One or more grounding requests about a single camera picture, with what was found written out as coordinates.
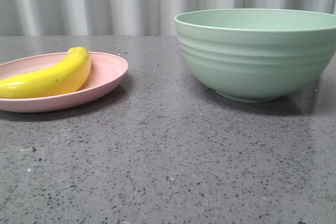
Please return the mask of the yellow banana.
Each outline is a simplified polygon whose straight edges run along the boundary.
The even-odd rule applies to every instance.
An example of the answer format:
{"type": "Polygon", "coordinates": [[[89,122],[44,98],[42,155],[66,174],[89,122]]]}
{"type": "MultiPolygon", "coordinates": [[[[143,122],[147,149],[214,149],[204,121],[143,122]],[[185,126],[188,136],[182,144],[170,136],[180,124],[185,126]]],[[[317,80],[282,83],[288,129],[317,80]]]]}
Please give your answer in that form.
{"type": "Polygon", "coordinates": [[[1,80],[1,98],[28,99],[61,95],[79,90],[87,81],[91,56],[84,47],[74,47],[58,63],[1,80]]]}

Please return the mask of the pink plate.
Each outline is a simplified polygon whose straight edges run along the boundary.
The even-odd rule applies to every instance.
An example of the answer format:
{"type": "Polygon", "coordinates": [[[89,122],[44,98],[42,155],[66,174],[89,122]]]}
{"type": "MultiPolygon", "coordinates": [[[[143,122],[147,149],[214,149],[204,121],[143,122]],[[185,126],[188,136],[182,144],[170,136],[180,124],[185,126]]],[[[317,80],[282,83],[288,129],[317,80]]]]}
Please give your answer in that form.
{"type": "MultiPolygon", "coordinates": [[[[36,55],[1,64],[1,78],[49,67],[65,52],[36,55]]],[[[91,52],[91,71],[86,83],[76,92],[33,99],[1,99],[1,110],[19,113],[49,112],[71,108],[98,99],[114,90],[123,80],[128,62],[116,55],[91,52]]]]}

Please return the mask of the green ribbed bowl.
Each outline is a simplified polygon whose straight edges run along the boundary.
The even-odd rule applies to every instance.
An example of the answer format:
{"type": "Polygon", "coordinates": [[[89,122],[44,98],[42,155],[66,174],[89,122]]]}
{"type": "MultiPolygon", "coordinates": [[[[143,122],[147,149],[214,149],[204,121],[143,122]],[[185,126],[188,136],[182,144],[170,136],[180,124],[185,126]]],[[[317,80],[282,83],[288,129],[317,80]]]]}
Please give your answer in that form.
{"type": "Polygon", "coordinates": [[[290,9],[212,9],[174,18],[186,65],[219,95],[265,102],[319,78],[335,54],[335,16],[290,9]]]}

